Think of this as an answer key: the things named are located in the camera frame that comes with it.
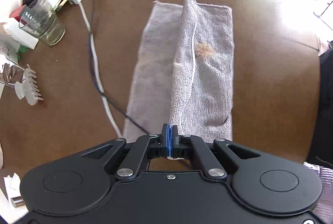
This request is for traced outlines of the grey terry towel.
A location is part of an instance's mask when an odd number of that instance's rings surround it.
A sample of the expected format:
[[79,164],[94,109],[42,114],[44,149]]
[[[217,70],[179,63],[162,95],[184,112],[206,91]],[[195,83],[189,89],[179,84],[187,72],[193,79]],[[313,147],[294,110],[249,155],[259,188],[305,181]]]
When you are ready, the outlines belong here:
[[232,139],[232,9],[156,1],[143,30],[123,135],[134,142],[163,124],[206,142]]

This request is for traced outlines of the white hair claw clip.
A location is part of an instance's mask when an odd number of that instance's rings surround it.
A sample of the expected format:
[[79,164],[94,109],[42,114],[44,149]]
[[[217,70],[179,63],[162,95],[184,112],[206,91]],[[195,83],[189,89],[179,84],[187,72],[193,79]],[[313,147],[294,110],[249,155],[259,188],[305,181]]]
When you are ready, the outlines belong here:
[[23,71],[21,81],[17,81],[14,85],[18,99],[26,99],[27,103],[31,106],[36,105],[39,101],[43,101],[36,78],[36,72],[27,65]]

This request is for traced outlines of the red nail polish bottle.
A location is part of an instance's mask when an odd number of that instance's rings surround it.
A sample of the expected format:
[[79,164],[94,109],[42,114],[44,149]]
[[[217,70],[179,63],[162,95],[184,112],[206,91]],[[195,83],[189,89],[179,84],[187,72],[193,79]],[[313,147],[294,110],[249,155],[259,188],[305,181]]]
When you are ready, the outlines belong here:
[[25,206],[25,202],[21,196],[10,198],[10,202],[14,208]]

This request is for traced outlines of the red small box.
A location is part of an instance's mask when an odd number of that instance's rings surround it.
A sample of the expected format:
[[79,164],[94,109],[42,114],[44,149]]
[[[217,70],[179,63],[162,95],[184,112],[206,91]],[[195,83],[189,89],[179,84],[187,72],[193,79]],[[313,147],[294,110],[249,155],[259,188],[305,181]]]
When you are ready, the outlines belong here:
[[18,7],[17,9],[13,10],[10,13],[9,18],[14,18],[15,20],[17,20],[19,22],[21,20],[23,13],[26,11],[26,9],[27,9],[26,5],[22,5],[22,6]]

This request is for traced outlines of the clear glass jar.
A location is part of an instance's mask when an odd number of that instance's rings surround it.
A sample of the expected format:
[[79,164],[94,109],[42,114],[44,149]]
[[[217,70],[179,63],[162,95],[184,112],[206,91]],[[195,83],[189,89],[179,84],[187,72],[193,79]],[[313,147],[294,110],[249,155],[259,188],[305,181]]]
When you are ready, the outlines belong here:
[[47,0],[34,0],[25,7],[21,14],[19,28],[49,46],[61,41],[66,32]]

